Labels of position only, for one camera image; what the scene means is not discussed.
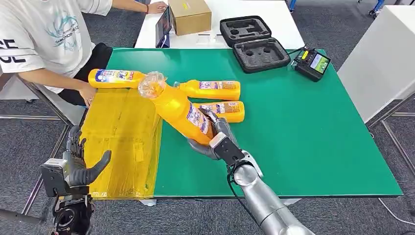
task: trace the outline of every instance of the tablet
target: tablet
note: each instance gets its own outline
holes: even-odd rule
[[[156,24],[156,48],[164,45],[166,37],[171,30],[170,7],[168,6]]]

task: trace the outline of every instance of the clear plastic bottle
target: clear plastic bottle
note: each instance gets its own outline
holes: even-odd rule
[[[192,98],[239,100],[241,83],[238,81],[197,81],[175,82],[174,86]]]
[[[212,123],[188,99],[186,93],[165,82],[159,72],[150,72],[138,85],[141,96],[150,99],[156,112],[182,135],[208,145],[213,138]]]

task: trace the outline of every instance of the cardboard sheet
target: cardboard sheet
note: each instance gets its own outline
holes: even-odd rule
[[[85,161],[93,166],[108,149],[112,158],[90,185],[94,199],[153,196],[161,123],[153,103],[135,89],[98,90],[81,128]]]

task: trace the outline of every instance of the person's hand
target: person's hand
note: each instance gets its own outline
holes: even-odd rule
[[[238,142],[236,141],[235,135],[231,131],[231,127],[229,126],[229,123],[224,118],[218,118],[218,116],[206,109],[199,109],[205,116],[209,118],[209,120],[212,122],[213,126],[213,134],[216,136],[219,132],[223,132],[229,139],[238,146]],[[203,145],[199,144],[197,141],[188,139],[187,142],[189,142],[190,147],[195,150],[198,153],[201,153],[203,155],[206,155],[210,157],[213,160],[219,160],[220,157],[215,154],[213,149],[209,145]]]
[[[85,82],[83,83],[81,89],[78,91],[84,99],[85,105],[89,108],[93,101],[93,97],[95,96],[96,89],[93,88],[89,83]]]
[[[157,14],[164,12],[167,8],[166,3],[158,1],[148,5],[148,14]]]

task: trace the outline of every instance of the green table mat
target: green table mat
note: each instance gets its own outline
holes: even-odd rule
[[[245,74],[230,49],[123,48],[107,68],[240,81],[245,120],[231,128],[283,198],[402,195],[332,65],[315,83],[290,66]],[[226,174],[163,123],[155,197],[230,197]]]

